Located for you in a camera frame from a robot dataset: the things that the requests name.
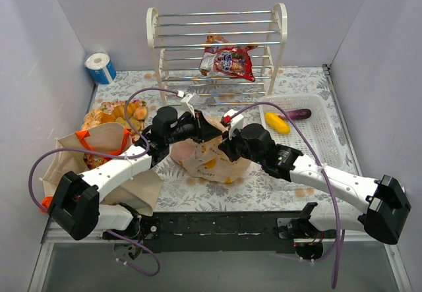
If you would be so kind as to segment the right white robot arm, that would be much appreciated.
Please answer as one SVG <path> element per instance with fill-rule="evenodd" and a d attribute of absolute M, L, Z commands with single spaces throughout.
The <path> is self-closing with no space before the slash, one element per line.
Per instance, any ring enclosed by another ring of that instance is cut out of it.
<path fill-rule="evenodd" d="M 411 204 L 398 180 L 361 177 L 318 165 L 310 156 L 289 146 L 276 144 L 260 124 L 238 129 L 227 126 L 221 151 L 231 160 L 244 158 L 257 163 L 269 176 L 332 193 L 344 204 L 310 202 L 298 217 L 281 222 L 286 238 L 310 238 L 335 229 L 365 232 L 387 245 L 398 243 Z"/>

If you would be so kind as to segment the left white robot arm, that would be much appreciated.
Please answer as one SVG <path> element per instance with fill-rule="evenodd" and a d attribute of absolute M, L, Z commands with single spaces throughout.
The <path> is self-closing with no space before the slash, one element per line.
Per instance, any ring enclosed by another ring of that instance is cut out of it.
<path fill-rule="evenodd" d="M 93 170 L 64 174 L 47 213 L 76 241 L 94 230 L 133 234 L 139 213 L 122 202 L 103 205 L 104 198 L 135 175 L 159 164 L 172 144 L 188 139 L 203 143 L 221 135 L 222 131 L 199 110 L 178 115 L 173 107 L 161 107 L 152 124 L 144 129 L 143 138 L 123 154 Z"/>

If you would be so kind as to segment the peach plastic grocery bag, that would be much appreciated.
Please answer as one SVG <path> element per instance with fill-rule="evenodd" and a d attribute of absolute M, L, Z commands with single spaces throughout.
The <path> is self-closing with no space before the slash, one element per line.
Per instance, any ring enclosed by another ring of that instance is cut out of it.
<path fill-rule="evenodd" d="M 222 140 L 218 136 L 205 143 L 180 141 L 171 146 L 170 157 L 193 177 L 230 184 L 246 172 L 251 161 L 244 158 L 230 161 L 218 148 Z"/>

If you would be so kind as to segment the canvas tote bag orange handles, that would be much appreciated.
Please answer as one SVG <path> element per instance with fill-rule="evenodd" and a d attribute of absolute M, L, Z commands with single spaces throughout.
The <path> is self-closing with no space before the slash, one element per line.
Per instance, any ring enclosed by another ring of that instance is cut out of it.
<path fill-rule="evenodd" d="M 110 155 L 119 155 L 133 144 L 129 129 L 119 123 L 104 123 L 84 131 L 77 131 L 56 140 L 57 148 L 76 148 Z M 74 171 L 76 174 L 95 169 L 108 162 L 108 158 L 94 156 L 86 152 L 65 150 L 55 155 L 54 160 L 42 178 L 45 197 L 41 202 L 48 208 L 63 174 Z M 163 179 L 153 170 L 135 175 L 121 186 L 111 191 L 102 204 L 125 203 L 145 216 L 153 214 Z"/>

